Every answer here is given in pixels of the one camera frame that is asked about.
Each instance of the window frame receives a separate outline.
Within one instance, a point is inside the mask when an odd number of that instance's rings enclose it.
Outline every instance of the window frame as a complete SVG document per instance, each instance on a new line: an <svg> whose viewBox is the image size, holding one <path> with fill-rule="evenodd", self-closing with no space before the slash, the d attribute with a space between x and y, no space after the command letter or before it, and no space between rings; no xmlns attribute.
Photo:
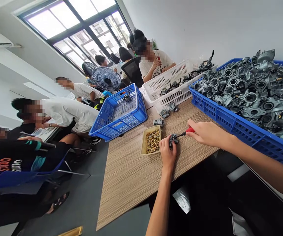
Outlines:
<svg viewBox="0 0 283 236"><path fill-rule="evenodd" d="M103 43L98 39L98 37L95 35L95 33L91 30L90 25L93 25L97 22L99 22L100 20L103 20L105 25L108 28L107 32L110 32L112 34L112 36L114 37L115 41L117 42L117 44L120 47L126 47L126 45L121 45L121 42L118 40L118 38L116 37L115 33L113 32L113 30L111 29L111 26L109 25L108 21L106 20L106 18L108 16L112 16L113 13L117 12L120 14L120 16L122 17L124 24L126 25L129 33L132 33L124 15L123 12L121 11L117 0L115 1L115 5L101 11L98 12L97 14L95 14L94 16L83 20L82 17L79 15L79 13L76 11L76 9L73 7L73 5L69 2L69 0L62 0L67 7L71 10L71 12L75 15L75 17L78 19L79 23L77 25L74 25L73 27L66 29L64 32L61 32L55 36L53 36L50 39L47 39L40 31L38 31L32 24L30 24L30 22L28 21L31 17L40 14L43 11L49 10L49 8L57 5L60 3L60 1L58 0L48 0L45 1L27 11L25 11L24 13L21 13L20 15L18 15L17 17L22 20L27 26L29 26L31 28L31 30L33 30L37 35L39 35L46 43L48 43L55 51L57 51L62 57L64 57L71 65L73 65L77 70L79 70L83 75L85 75L85 73L83 72L82 69L80 69L71 59L69 59L63 52L61 52L54 44L69 38L75 45L76 47L85 55L85 57L88 58L88 60L90 60L93 64L96 65L96 62L93 61L91 59L91 56L88 52L86 52L85 50L82 49L82 47L80 47L72 38L72 36L76 33L81 32L82 30L85 30L88 35L90 36L91 40L90 41L94 41L98 47L101 49L100 52L103 52L103 54L106 57L110 57L110 53L108 52L107 48L108 47L104 47Z"/></svg>

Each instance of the window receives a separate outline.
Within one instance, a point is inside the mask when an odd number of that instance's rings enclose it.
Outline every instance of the window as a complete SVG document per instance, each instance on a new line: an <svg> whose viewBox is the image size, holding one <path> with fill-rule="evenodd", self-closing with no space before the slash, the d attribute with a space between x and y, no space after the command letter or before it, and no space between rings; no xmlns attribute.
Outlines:
<svg viewBox="0 0 283 236"><path fill-rule="evenodd" d="M80 71L96 55L118 56L131 33L115 0L47 0L18 17Z"/></svg>

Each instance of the gray floor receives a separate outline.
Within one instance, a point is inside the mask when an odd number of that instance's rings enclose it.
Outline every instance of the gray floor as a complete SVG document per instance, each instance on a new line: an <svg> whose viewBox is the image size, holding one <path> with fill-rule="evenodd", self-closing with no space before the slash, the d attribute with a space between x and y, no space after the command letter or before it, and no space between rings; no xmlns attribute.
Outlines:
<svg viewBox="0 0 283 236"><path fill-rule="evenodd" d="M108 147L109 143L104 141L97 144L98 153L92 153L78 169L79 173L88 172L91 177L74 175L60 190L68 188L70 191L64 205L53 214L29 221L21 235L57 236L78 226L83 226L84 236L146 234L150 218L148 205L131 210L101 230L95 231Z"/></svg>

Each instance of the small tray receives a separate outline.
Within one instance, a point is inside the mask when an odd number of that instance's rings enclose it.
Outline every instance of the small tray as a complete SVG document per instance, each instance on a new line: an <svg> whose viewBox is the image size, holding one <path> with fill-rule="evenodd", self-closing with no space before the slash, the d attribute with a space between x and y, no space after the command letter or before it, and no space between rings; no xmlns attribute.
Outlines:
<svg viewBox="0 0 283 236"><path fill-rule="evenodd" d="M153 152L153 153L147 153L147 134L148 133L152 133L153 131L156 131L156 130L159 130L159 133L160 133L160 141L161 141L161 127L159 125L157 126L152 126L150 128L147 128L144 130L144 134L143 134L143 137L142 137L142 145L141 145L141 151L140 151L140 154L142 156L146 156L146 155L152 155L152 154L156 154L156 153L159 153L159 151L157 152Z"/></svg>

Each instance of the red screwdriver handle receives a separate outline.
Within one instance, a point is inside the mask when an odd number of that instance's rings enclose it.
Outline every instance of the red screwdriver handle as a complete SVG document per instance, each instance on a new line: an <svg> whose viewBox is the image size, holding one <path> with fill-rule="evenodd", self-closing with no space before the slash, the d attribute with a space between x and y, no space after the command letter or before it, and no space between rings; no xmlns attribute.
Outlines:
<svg viewBox="0 0 283 236"><path fill-rule="evenodd" d="M193 133L194 133L195 130L194 130L192 127L190 127L190 128L188 128L185 132L186 132L186 133L187 133L187 132L193 132Z"/></svg>

